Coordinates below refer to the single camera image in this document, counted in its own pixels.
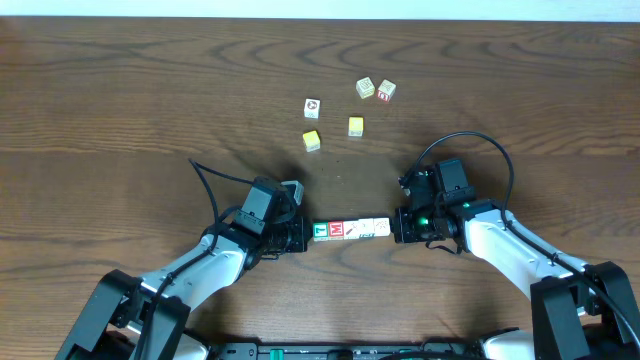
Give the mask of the wooden block red letter side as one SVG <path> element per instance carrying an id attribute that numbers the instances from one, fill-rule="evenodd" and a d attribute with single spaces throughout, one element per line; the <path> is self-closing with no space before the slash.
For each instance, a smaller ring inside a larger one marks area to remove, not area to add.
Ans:
<path id="1" fill-rule="evenodd" d="M 389 102 L 395 94 L 396 88 L 395 83 L 384 79 L 377 89 L 376 97 L 384 102 Z"/>

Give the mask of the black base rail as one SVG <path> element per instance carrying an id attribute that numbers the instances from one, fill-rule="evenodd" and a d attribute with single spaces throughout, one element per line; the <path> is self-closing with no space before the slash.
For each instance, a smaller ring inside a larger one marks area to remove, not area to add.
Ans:
<path id="1" fill-rule="evenodd" d="M 207 359 L 291 360 L 291 359 L 382 359 L 403 353 L 428 352 L 436 359 L 487 359 L 477 342 L 436 340 L 422 344 L 258 344 L 214 345 Z"/>

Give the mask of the white block soccer ball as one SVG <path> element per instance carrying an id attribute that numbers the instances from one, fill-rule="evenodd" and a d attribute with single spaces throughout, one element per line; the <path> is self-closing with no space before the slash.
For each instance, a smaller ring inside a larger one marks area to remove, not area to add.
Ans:
<path id="1" fill-rule="evenodd" d="M 304 117 L 308 119 L 318 119 L 321 101 L 319 99 L 307 98 L 304 104 Z"/>

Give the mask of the white block cane picture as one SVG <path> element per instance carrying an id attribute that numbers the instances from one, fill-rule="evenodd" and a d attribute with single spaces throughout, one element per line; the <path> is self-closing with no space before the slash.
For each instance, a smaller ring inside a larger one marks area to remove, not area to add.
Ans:
<path id="1" fill-rule="evenodd" d="M 350 220 L 343 222 L 345 240 L 359 239 L 360 238 L 360 222 L 358 220 Z"/>

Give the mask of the yellow letter G block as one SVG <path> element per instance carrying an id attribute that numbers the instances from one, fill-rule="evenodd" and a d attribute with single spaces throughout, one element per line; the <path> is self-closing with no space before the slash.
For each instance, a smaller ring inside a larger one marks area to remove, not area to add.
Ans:
<path id="1" fill-rule="evenodd" d="M 364 118 L 350 117 L 348 120 L 348 136 L 362 137 L 364 133 Z"/>

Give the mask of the wooden block yellow trim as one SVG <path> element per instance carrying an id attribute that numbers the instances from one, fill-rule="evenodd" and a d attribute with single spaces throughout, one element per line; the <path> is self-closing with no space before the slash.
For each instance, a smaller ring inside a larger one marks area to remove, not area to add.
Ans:
<path id="1" fill-rule="evenodd" d="M 361 99 L 368 98 L 375 93 L 376 87 L 370 77 L 364 77 L 356 82 L 356 92 Z"/>

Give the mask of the yellow letter W block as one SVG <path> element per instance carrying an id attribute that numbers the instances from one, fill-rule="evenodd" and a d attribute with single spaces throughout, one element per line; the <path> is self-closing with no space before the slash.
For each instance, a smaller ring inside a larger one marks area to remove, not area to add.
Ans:
<path id="1" fill-rule="evenodd" d="M 316 130 L 304 133 L 303 142 L 307 152 L 313 152 L 321 148 L 321 139 Z"/>

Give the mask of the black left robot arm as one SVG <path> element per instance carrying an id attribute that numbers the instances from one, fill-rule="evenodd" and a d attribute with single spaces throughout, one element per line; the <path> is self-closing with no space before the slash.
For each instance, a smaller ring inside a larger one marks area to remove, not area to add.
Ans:
<path id="1" fill-rule="evenodd" d="M 199 243 L 138 277 L 120 270 L 97 284 L 57 356 L 60 359 L 208 359 L 211 345 L 186 322 L 209 297 L 262 260 L 307 250 L 309 221 L 298 214 L 298 181 L 254 179 L 244 204 L 218 215 Z"/>

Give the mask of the green letter L block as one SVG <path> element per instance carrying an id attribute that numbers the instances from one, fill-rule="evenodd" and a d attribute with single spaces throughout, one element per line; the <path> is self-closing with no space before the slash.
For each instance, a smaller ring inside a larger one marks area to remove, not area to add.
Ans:
<path id="1" fill-rule="evenodd" d="M 329 225 L 327 222 L 318 222 L 313 224 L 313 239 L 315 242 L 329 240 Z"/>

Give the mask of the white block airplane picture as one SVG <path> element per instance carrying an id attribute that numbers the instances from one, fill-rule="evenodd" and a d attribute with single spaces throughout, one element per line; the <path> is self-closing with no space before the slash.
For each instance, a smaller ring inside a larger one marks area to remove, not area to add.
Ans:
<path id="1" fill-rule="evenodd" d="M 386 237 L 386 236 L 389 236 L 392 232 L 391 221 L 388 217 L 374 218 L 373 225 L 374 225 L 375 237 Z"/>

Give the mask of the white block green N side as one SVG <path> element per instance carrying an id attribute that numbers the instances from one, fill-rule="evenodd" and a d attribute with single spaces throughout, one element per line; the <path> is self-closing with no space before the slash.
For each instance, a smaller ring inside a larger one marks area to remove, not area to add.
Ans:
<path id="1" fill-rule="evenodd" d="M 370 238 L 375 236 L 375 224 L 373 218 L 359 219 L 357 222 L 359 238 Z"/>

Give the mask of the red letter M block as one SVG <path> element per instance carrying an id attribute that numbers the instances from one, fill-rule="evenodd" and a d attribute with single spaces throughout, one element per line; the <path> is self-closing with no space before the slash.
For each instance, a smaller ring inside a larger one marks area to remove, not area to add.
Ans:
<path id="1" fill-rule="evenodd" d="M 328 223 L 328 234 L 330 240 L 343 240 L 345 236 L 344 222 L 331 221 Z"/>

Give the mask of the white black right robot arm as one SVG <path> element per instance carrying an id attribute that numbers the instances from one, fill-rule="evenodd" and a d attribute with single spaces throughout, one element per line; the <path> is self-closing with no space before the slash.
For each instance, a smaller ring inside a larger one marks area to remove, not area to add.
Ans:
<path id="1" fill-rule="evenodd" d="M 501 330 L 475 343 L 488 359 L 636 359 L 639 308 L 624 270 L 566 254 L 519 223 L 491 199 L 479 200 L 457 159 L 411 169 L 399 184 L 409 198 L 396 209 L 402 244 L 470 253 L 496 268 L 529 300 L 531 332 Z"/>

